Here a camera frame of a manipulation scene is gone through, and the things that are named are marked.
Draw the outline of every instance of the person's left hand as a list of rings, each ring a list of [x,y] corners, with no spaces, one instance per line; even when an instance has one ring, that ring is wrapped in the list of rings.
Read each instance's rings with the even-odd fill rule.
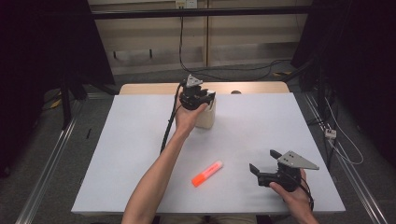
[[[206,109],[207,106],[208,104],[201,104],[195,110],[188,110],[181,105],[181,102],[177,97],[177,113],[175,117],[177,126],[176,131],[189,135],[195,126],[198,116]]]

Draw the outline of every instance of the carpeted floor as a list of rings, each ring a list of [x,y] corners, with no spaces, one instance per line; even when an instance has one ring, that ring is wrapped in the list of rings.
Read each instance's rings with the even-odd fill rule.
[[[227,66],[227,69],[256,68],[267,64],[251,64]],[[285,72],[293,68],[288,63],[280,63],[273,67],[273,71]],[[262,81],[280,80],[274,77],[268,70],[257,69],[250,71],[222,70],[210,71],[211,76],[251,80],[263,77]],[[125,83],[139,82],[179,82],[187,75],[183,70],[166,72],[154,72],[145,74],[133,74],[116,76],[119,89]],[[219,81],[213,77],[200,76],[204,81]],[[311,120],[314,116],[304,98],[305,93],[298,87],[297,79],[288,83],[290,91],[302,110],[304,118]],[[88,92],[98,91],[93,87],[86,88]],[[55,173],[49,182],[49,186],[41,204],[35,212],[32,223],[120,223],[120,216],[110,217],[83,217],[70,212],[76,199],[80,181],[87,171],[92,153],[100,137],[100,133],[106,122],[107,113],[112,104],[112,97],[104,96],[88,99],[83,103],[80,117],[70,135]],[[341,102],[336,102],[333,108],[338,111],[338,123],[344,132],[351,138],[364,156],[364,163],[356,165],[361,178],[373,193],[379,203],[388,223],[396,223],[396,171],[376,151],[375,146],[364,133],[359,132],[358,124],[347,108]],[[0,223],[15,223],[35,182],[40,177],[41,171],[59,138],[62,128],[62,109],[60,107],[44,111],[34,129],[30,139],[26,143],[25,150],[19,156],[17,163],[12,167],[11,176],[0,180]],[[309,129],[318,145],[318,149],[326,160],[323,132],[318,125],[310,125]],[[345,146],[348,156],[353,161],[359,160],[356,149],[341,134],[338,141]],[[346,206],[346,212],[333,215],[319,215],[320,223],[373,223],[361,199],[352,188],[350,181],[334,156],[330,173],[340,196]],[[275,223],[295,223],[288,216],[273,217]]]

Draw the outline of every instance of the white tabletop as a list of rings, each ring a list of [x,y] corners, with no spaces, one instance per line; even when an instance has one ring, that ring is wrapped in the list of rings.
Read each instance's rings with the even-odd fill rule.
[[[218,94],[215,123],[194,129],[177,160],[158,214],[284,214],[282,199],[259,187],[249,171],[274,173],[270,149],[289,150],[320,167],[307,170],[317,213],[345,211],[292,93]],[[120,95],[114,99],[72,212],[121,214],[158,157],[174,95]],[[214,161],[224,167],[195,188],[191,179]]]

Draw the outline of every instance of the orange object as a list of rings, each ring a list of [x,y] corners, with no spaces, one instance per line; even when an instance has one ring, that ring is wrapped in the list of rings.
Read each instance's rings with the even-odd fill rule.
[[[209,167],[207,167],[204,171],[198,174],[191,183],[198,187],[202,183],[204,183],[210,176],[212,176],[217,170],[219,170],[223,166],[222,161],[215,161]]]

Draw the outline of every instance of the white power outlet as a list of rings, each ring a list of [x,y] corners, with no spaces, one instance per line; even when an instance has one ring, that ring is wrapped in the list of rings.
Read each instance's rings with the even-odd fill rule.
[[[183,9],[186,7],[186,0],[176,0],[176,9]]]
[[[198,8],[197,0],[186,0],[186,8]]]

